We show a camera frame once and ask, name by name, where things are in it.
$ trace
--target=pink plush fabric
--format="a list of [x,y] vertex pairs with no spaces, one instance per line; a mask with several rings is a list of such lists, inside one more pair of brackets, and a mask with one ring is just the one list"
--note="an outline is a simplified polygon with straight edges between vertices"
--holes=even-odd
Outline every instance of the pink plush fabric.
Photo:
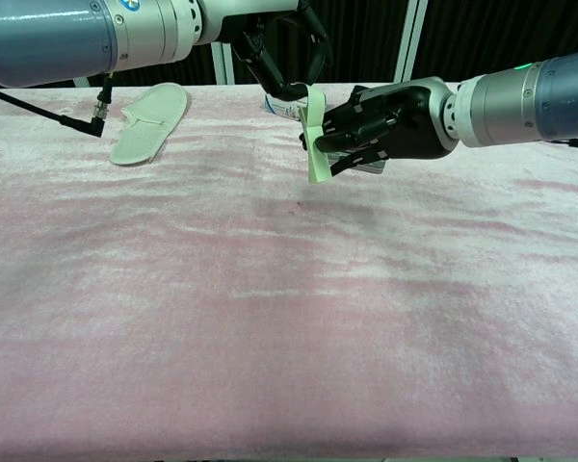
[[299,123],[213,87],[114,167],[140,91],[103,140],[0,103],[0,461],[578,455],[578,150],[311,186]]

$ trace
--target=paper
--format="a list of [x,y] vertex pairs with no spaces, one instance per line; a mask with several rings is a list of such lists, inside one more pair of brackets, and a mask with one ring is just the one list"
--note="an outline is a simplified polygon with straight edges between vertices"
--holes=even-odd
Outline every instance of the paper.
[[322,127],[326,112],[326,96],[313,87],[308,87],[308,104],[300,109],[306,150],[308,151],[308,181],[323,183],[331,178],[328,154],[315,146],[315,140],[324,135]]

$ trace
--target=white metal frame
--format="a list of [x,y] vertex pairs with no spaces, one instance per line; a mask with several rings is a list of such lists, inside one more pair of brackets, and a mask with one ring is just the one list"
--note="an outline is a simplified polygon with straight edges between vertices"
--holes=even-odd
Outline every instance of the white metal frame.
[[394,83],[411,80],[427,8],[428,0],[408,1],[405,27],[403,28],[403,37],[394,72]]
[[75,87],[79,88],[88,88],[90,86],[90,82],[88,81],[88,79],[86,77],[79,77],[77,79],[73,79],[73,82],[75,83]]
[[212,43],[212,61],[217,85],[235,85],[231,45]]

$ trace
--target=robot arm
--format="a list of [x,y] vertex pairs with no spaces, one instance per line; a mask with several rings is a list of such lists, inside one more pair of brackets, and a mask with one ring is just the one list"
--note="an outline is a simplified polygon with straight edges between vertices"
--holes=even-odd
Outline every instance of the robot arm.
[[354,89],[327,112],[324,152],[346,168],[384,159],[437,159],[469,147],[578,138],[578,53],[483,75],[454,94],[438,78]]
[[185,59],[194,46],[230,42],[266,92],[305,96],[263,46],[281,18],[312,38],[312,84],[331,59],[326,32],[307,0],[0,0],[0,85],[29,87]]

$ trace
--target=white slipper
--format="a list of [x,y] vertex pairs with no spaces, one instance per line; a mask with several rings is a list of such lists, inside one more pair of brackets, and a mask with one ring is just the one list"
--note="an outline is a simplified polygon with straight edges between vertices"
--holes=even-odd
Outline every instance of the white slipper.
[[152,161],[184,116],[188,93],[177,84],[160,84],[122,109],[126,126],[109,157],[117,166]]

